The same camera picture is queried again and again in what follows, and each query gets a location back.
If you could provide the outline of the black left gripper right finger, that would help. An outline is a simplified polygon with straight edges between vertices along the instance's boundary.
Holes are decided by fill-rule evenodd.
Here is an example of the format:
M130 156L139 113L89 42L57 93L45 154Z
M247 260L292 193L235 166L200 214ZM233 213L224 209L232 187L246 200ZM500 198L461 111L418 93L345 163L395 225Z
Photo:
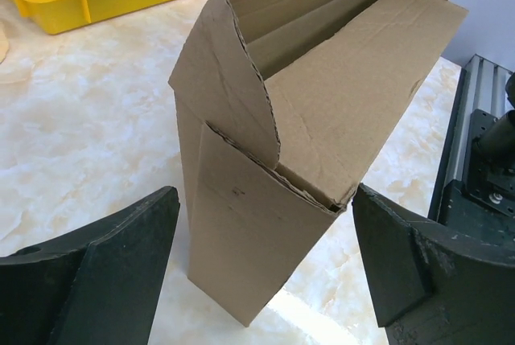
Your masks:
M390 344L512 344L514 252L361 184L352 200L378 326Z

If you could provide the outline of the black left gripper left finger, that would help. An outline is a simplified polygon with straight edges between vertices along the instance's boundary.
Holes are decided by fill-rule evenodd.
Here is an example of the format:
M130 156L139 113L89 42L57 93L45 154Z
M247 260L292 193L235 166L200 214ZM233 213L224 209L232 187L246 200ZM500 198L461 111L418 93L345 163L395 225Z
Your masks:
M179 217L165 186L1 259L3 344L146 344Z

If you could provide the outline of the brown cardboard box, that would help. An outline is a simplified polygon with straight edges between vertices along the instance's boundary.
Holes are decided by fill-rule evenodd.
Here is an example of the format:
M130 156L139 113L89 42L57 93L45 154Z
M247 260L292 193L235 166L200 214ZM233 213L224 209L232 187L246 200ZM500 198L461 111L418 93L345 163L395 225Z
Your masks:
M343 213L466 10L208 0L172 71L188 279L248 326Z

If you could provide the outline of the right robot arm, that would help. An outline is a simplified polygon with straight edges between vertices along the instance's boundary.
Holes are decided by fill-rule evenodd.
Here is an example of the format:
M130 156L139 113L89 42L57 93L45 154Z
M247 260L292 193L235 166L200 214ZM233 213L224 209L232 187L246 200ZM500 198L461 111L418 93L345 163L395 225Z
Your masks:
M514 216L514 78L492 78L486 105L470 116L468 148L463 169L466 194L476 203Z

